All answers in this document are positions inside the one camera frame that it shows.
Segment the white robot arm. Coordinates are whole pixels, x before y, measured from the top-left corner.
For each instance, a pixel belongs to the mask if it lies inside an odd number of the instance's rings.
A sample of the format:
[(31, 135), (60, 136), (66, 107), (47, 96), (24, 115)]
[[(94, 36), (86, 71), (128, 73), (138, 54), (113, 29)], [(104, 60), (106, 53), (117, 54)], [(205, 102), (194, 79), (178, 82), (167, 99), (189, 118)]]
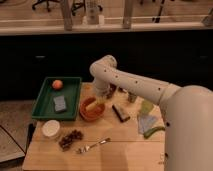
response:
[(117, 69), (106, 55), (90, 65), (94, 92), (114, 84), (157, 105), (165, 124), (164, 171), (213, 171), (213, 91), (180, 87)]

